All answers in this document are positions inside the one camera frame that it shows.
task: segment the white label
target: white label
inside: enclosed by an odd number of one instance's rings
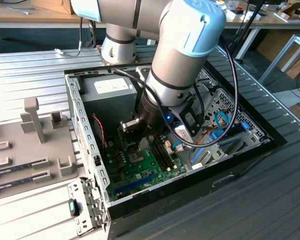
[[[96,81],[94,83],[94,87],[98,94],[105,94],[129,89],[126,81],[123,78]]]
[[[196,165],[193,165],[192,166],[192,169],[195,170],[195,169],[198,169],[198,168],[201,168],[203,165],[201,162],[197,163]]]

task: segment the green circuit board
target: green circuit board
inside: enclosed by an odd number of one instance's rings
[[[175,153],[169,157],[174,166],[162,171],[151,148],[135,152],[122,151],[115,144],[108,147],[103,162],[110,178],[110,185],[107,187],[110,201],[137,193],[187,172]]]

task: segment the ridged metal platform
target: ridged metal platform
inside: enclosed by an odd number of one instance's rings
[[[141,62],[149,61],[155,47],[137,50]],[[232,81],[229,62],[219,48],[208,60]],[[40,116],[58,110],[69,117],[63,71],[101,64],[95,50],[84,50],[78,58],[63,58],[53,51],[0,54],[0,123],[18,121],[25,97],[38,98]],[[300,122],[239,65],[237,73],[240,93],[288,143],[237,181],[120,239],[300,239]],[[78,143],[72,138],[80,167]],[[84,176],[83,167],[79,171]],[[1,199],[0,239],[75,239],[68,182]],[[105,236],[99,230],[83,238]]]

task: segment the motherboard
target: motherboard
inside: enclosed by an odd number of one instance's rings
[[[157,139],[149,148],[122,150],[114,137],[106,149],[104,165],[110,178],[107,192],[116,201],[187,172],[182,160],[165,148],[165,140]]]

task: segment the desktop pc chassis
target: desktop pc chassis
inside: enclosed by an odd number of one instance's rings
[[[143,65],[144,63],[115,67],[134,72],[136,67]],[[81,99],[81,94],[84,94],[84,79],[108,75],[112,68],[113,66],[105,65],[65,71],[70,114],[87,175],[86,178],[79,178],[68,186],[70,200],[75,201],[78,207],[77,215],[73,216],[75,216],[79,236],[101,227],[108,239],[122,236],[239,178],[265,159],[266,155],[286,143],[286,140],[262,115],[242,95],[239,95],[239,110],[244,111],[262,130],[265,135],[263,137],[266,138],[265,143],[112,204],[106,191],[110,179],[101,157],[102,149],[99,150],[97,147],[90,125],[90,116],[87,116]],[[222,88],[229,96],[234,97],[234,87],[208,61],[202,70],[206,76],[217,83],[218,88]]]

